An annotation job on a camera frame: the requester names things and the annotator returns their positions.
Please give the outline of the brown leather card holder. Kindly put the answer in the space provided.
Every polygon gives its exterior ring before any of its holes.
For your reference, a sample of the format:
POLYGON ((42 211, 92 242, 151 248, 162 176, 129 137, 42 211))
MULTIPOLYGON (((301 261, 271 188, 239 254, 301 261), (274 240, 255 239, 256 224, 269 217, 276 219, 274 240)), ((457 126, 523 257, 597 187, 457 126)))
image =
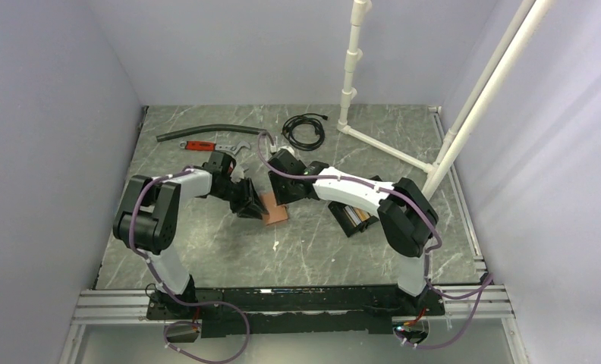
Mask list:
POLYGON ((263 214, 263 222, 265 226, 282 223, 283 221, 287 221, 289 219, 287 206, 279 205, 276 202, 273 192, 260 195, 260 199, 266 208, 266 212, 263 214))

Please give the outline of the black card box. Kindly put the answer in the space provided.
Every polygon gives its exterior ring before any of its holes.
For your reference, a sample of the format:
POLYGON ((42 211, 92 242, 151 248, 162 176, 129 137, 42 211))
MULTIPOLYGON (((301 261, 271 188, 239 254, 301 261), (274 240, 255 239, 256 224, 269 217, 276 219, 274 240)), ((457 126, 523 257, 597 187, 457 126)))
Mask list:
MULTIPOLYGON (((332 189, 332 194, 334 194, 337 189, 345 189, 347 196, 353 193, 356 193, 358 196, 362 196, 363 192, 369 189, 369 187, 364 184, 348 180, 342 180, 340 182, 336 180, 329 180, 325 182, 325 186, 330 186, 332 189)), ((379 220, 376 216, 371 215, 367 210, 342 203, 342 196, 338 196, 340 200, 337 201, 332 199, 328 204, 328 208, 345 233, 346 237, 351 237, 354 234, 364 232, 370 225, 379 220)))

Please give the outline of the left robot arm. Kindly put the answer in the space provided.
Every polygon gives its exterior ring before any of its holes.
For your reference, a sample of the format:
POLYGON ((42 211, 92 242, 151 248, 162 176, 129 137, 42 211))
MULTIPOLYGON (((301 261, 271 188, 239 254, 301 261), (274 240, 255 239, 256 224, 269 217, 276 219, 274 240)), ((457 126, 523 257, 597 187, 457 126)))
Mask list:
POLYGON ((180 209, 196 198, 215 197, 240 218, 262 219, 267 209, 251 179, 236 177, 235 159, 212 152, 200 167, 187 166, 161 177, 134 175, 127 182, 113 225, 113 236, 146 263, 156 280, 157 296, 177 318, 197 307, 193 276, 172 242, 180 209))

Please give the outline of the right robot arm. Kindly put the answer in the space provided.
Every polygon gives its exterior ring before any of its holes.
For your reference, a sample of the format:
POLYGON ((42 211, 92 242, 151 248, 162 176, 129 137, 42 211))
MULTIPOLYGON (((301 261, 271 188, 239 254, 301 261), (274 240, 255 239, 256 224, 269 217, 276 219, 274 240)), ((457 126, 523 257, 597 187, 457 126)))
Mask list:
POLYGON ((436 230, 439 216, 409 178, 384 182, 347 174, 323 162, 306 166, 280 149, 270 159, 259 156, 286 192, 301 191, 299 199, 338 202, 377 218, 385 240, 401 256, 397 285, 398 308, 414 315, 426 305, 430 252, 442 245, 436 230))

